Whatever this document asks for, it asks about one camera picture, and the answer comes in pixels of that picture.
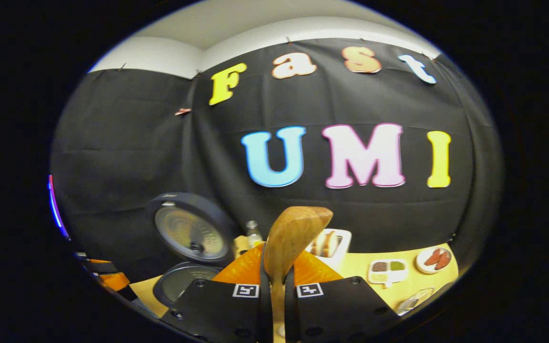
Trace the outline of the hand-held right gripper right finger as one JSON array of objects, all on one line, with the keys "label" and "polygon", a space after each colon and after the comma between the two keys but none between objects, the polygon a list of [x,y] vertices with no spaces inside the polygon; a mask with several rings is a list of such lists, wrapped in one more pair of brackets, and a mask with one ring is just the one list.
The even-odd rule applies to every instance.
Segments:
[{"label": "hand-held right gripper right finger", "polygon": [[364,278],[343,278],[309,252],[296,259],[284,289],[288,343],[387,342],[401,322]]}]

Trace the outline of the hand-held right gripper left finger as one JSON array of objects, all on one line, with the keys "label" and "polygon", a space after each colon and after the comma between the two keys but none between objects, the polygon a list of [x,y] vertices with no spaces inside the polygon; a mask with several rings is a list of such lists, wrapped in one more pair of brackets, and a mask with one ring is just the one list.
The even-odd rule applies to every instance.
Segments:
[{"label": "hand-held right gripper left finger", "polygon": [[271,343],[270,285],[262,245],[224,269],[181,263],[160,279],[162,322],[205,343]]}]

